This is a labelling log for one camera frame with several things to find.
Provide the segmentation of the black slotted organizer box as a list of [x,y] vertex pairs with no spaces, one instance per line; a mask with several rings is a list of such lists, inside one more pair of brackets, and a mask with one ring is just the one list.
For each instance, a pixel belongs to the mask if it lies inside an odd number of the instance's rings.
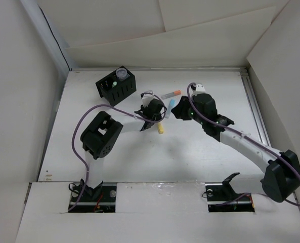
[[[128,78],[125,80],[120,81],[113,71],[96,82],[100,97],[105,98],[111,106],[117,105],[137,90],[135,76],[126,67],[124,68],[128,72]],[[113,82],[117,82],[117,85],[112,88]]]

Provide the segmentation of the round tape roll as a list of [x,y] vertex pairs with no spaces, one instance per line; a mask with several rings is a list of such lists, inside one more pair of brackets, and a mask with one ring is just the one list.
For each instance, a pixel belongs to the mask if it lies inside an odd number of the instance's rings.
[[126,78],[128,78],[128,72],[124,67],[120,67],[120,68],[116,69],[115,75],[120,81],[123,81]]

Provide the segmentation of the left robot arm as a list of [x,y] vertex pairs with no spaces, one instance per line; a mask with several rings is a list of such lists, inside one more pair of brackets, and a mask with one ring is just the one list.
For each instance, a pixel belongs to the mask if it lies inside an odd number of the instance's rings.
[[111,152],[118,136],[128,132],[142,132],[162,120],[161,111],[165,109],[161,100],[153,98],[141,105],[135,115],[113,117],[100,111],[82,132],[80,141],[88,166],[88,178],[80,181],[83,198],[94,201],[102,192],[104,158]]

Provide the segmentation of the orange capped highlighter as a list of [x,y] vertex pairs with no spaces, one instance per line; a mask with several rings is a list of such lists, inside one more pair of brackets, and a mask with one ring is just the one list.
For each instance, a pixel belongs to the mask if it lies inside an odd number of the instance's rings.
[[182,92],[180,90],[177,90],[177,91],[174,91],[174,92],[164,94],[164,95],[161,96],[161,98],[164,100],[164,99],[168,99],[168,98],[171,98],[171,97],[181,95],[181,93]]

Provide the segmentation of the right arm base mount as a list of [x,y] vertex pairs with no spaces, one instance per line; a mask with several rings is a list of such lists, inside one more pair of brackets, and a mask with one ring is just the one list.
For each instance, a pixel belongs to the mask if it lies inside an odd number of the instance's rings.
[[205,183],[205,191],[201,195],[207,199],[209,213],[255,212],[250,193],[236,193],[231,181],[240,173],[232,173],[222,182]]

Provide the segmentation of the blue capped highlighter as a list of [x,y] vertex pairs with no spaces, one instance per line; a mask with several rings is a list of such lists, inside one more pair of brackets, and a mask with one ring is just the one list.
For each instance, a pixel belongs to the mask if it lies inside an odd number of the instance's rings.
[[168,104],[168,107],[167,107],[167,111],[165,113],[165,118],[169,118],[170,117],[170,114],[172,112],[172,109],[174,108],[175,106],[175,100],[174,99],[171,99],[169,104]]

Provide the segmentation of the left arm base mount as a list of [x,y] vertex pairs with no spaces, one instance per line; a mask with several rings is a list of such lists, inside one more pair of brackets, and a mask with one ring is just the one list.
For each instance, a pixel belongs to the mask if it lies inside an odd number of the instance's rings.
[[104,183],[103,181],[95,188],[86,186],[78,200],[84,180],[70,183],[68,189],[71,192],[68,206],[69,213],[115,213],[117,183]]

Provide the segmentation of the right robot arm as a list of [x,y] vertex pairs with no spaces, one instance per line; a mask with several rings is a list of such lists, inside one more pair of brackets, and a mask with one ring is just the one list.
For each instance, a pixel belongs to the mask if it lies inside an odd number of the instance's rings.
[[274,149],[236,130],[231,119],[218,113],[210,94],[196,92],[182,96],[172,114],[177,119],[197,122],[208,136],[235,149],[262,171],[263,175],[257,178],[234,181],[238,175],[234,172],[217,185],[208,184],[207,193],[220,196],[225,205],[251,193],[263,193],[282,203],[300,187],[298,156],[291,150]]

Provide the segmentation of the yellow highlighter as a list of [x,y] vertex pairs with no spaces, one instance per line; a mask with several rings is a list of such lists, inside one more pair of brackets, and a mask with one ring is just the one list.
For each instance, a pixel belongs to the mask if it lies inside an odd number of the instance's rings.
[[163,125],[161,123],[157,123],[157,130],[158,130],[159,134],[164,133],[164,128],[163,128]]

